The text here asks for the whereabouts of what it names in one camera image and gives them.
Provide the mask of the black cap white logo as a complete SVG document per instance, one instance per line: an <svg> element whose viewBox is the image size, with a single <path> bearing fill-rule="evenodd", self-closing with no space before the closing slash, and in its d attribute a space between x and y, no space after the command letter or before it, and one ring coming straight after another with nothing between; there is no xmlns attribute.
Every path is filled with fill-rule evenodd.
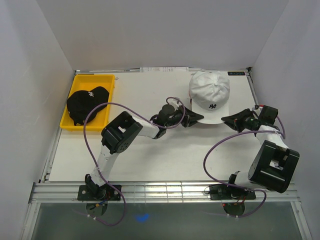
<svg viewBox="0 0 320 240"><path fill-rule="evenodd" d="M108 102L110 93L102 86L75 91L66 102L67 112L75 126L82 126L92 109Z"/></svg>

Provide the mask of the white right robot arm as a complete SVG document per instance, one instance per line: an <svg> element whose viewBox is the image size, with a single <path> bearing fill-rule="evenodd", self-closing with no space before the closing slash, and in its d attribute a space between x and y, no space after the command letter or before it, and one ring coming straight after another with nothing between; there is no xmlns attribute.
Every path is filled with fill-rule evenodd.
<svg viewBox="0 0 320 240"><path fill-rule="evenodd" d="M254 132L260 143L260 149L248 172L235 172L229 177L226 194L237 199L244 193L244 187L253 189L261 186L269 191L284 193L290 185L300 154L283 142L283 133L275 126L278 110L267 105L257 105L260 110L250 109L234 115L222 117L221 120L239 134L244 130Z"/></svg>

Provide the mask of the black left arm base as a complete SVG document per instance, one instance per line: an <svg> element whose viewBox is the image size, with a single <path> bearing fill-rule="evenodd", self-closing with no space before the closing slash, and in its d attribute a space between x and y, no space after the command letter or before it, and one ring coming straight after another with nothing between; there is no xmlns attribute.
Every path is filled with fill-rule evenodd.
<svg viewBox="0 0 320 240"><path fill-rule="evenodd" d="M118 202L121 200L121 185L114 185L113 189L105 184L101 187L90 188L88 185L80 185L77 194L77 200L86 202L86 212L94 217L101 217L108 208L109 202Z"/></svg>

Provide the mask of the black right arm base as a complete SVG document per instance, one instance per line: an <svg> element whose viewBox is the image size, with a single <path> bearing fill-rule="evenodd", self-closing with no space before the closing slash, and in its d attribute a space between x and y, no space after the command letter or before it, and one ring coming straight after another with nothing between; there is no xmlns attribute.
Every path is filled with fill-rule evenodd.
<svg viewBox="0 0 320 240"><path fill-rule="evenodd" d="M256 199L256 194L252 191L224 184L211 184L205 188L204 194L209 195L212 201L222 201L224 211L238 217L245 212L245 201Z"/></svg>

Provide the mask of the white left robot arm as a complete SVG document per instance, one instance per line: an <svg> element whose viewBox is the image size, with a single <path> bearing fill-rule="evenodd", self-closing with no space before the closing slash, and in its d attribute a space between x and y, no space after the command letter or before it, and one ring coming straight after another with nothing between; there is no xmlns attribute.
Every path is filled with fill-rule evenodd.
<svg viewBox="0 0 320 240"><path fill-rule="evenodd" d="M158 114L149 120L133 117L127 111L120 113L101 131L101 149L98 159L94 159L95 168L85 176L88 193L100 200L106 195L107 180L120 153L127 150L138 136L150 139L161 138L169 128L182 125L185 128L195 125L203 115L180 105L174 107L165 104Z"/></svg>

